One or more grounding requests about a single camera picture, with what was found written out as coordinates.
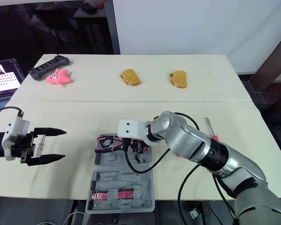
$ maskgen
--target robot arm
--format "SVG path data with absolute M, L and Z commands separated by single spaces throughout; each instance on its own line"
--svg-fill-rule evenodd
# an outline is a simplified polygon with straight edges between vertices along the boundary
M 57 136 L 66 134 L 65 131 L 56 128 L 34 128 L 34 131 L 27 133 L 29 122 L 22 119 L 18 114 L 9 123 L 5 132 L 0 132 L 0 157 L 6 160 L 21 158 L 21 163 L 27 165 L 43 165 L 62 159 L 65 155 L 49 154 L 42 155 L 44 139 L 46 136 Z M 42 141 L 35 153 L 34 138 L 42 135 Z
M 227 194 L 236 198 L 235 217 L 240 224 L 281 224 L 281 200 L 267 188 L 259 166 L 187 125 L 183 117 L 166 111 L 153 121 L 121 120 L 118 136 L 140 139 L 150 146 L 165 140 L 172 151 L 207 168 Z

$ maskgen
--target laptop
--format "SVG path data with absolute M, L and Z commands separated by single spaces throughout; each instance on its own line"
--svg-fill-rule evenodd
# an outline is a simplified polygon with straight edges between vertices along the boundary
M 0 108 L 6 105 L 23 80 L 16 59 L 0 60 Z

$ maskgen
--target pliers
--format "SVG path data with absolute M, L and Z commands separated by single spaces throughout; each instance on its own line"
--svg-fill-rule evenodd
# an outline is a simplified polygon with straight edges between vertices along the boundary
M 122 138 L 119 138 L 116 135 L 115 136 L 107 135 L 107 136 L 99 137 L 97 140 L 100 142 L 102 148 L 95 149 L 95 152 L 106 153 L 106 152 L 118 151 L 123 149 Z M 119 143 L 113 145 L 113 141 L 118 141 Z

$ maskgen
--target laptop screen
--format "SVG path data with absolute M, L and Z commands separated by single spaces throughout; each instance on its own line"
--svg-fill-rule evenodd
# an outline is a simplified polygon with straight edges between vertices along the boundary
M 16 59 L 0 61 L 0 98 L 12 96 L 24 79 Z

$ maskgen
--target black cable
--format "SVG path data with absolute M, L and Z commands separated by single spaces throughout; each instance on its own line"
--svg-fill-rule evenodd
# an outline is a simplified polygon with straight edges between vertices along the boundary
M 106 149 L 98 150 L 98 149 L 95 149 L 95 152 L 96 153 L 109 153 L 109 152 L 114 152 L 114 151 L 119 151 L 119 150 L 122 150 L 122 149 L 115 149 L 115 150 L 106 150 Z
M 219 223 L 220 223 L 221 225 L 223 225 L 223 223 L 221 222 L 221 220 L 217 217 L 217 215 L 216 215 L 216 214 L 214 213 L 214 211 L 212 210 L 210 204 L 209 204 L 209 207 L 210 207 L 210 211 L 214 214 L 215 218 L 219 221 Z
M 234 209 L 232 208 L 232 206 L 227 202 L 226 198 L 224 197 L 223 193 L 221 192 L 220 190 L 220 187 L 217 183 L 217 180 L 216 180 L 216 176 L 213 174 L 212 175 L 213 179 L 214 179 L 214 183 L 215 183 L 215 186 L 216 186 L 216 189 L 218 190 L 218 192 L 220 193 L 220 196 L 222 197 L 223 201 L 225 202 L 225 204 L 227 205 L 228 209 L 232 212 L 233 216 L 235 215 L 235 212 L 234 212 Z
M 15 107 L 15 106 L 6 106 L 6 107 L 3 107 L 3 108 L 0 108 L 0 111 L 1 110 L 4 110 L 4 109 L 16 109 L 18 110 L 18 116 L 20 117 L 23 117 L 23 113 L 22 113 L 22 109 L 18 108 L 18 107 Z
M 197 129 L 197 130 L 200 130 L 200 129 L 199 129 L 199 126 L 198 126 L 197 123 L 196 123 L 196 121 L 195 121 L 192 117 L 190 117 L 190 116 L 188 116 L 188 115 L 186 115 L 186 114 L 184 114 L 184 113 L 180 113 L 180 112 L 175 112 L 175 114 L 177 114 L 177 115 L 179 115 L 179 116 L 184 116 L 184 117 L 188 118 L 191 122 L 194 123 L 194 125 L 196 126 L 196 129 Z
M 189 178 L 189 176 L 190 176 L 199 166 L 200 166 L 200 165 L 197 164 L 197 165 L 187 174 L 187 176 L 184 178 L 184 180 L 183 180 L 183 182 L 182 182 L 182 184 L 181 184 L 181 186 L 180 186 L 179 192 L 178 192 L 178 200 L 177 200 L 177 201 L 178 201 L 178 210 L 179 210 L 179 214 L 180 214 L 180 217 L 181 217 L 181 219 L 182 219 L 184 225 L 187 225 L 187 222 L 186 222 L 186 220 L 185 220 L 185 218 L 184 218 L 184 216 L 183 216 L 182 210 L 181 210 L 181 202 L 180 202 L 181 192 L 182 192 L 183 186 L 184 186 L 184 184 L 186 183 L 186 181 L 187 181 L 187 179 Z
M 126 159 L 126 161 L 127 161 L 127 163 L 128 163 L 128 166 L 130 167 L 130 169 L 133 170 L 133 172 L 135 172 L 135 173 L 146 173 L 146 172 L 149 172 L 150 170 L 152 170 L 152 169 L 163 159 L 163 157 L 165 157 L 165 155 L 166 155 L 169 151 L 170 151 L 170 149 L 167 149 L 167 150 L 163 153 L 163 155 L 160 156 L 160 158 L 154 163 L 153 166 L 151 166 L 150 168 L 148 168 L 148 169 L 146 169 L 146 170 L 144 170 L 144 171 L 138 171 L 138 170 L 136 170 L 136 169 L 132 166 L 132 164 L 130 163 L 130 160 L 129 160 L 129 158 L 128 158 L 128 154 L 127 154 L 127 151 L 126 151 L 126 150 L 124 150 L 124 154 L 125 154 L 125 159 Z

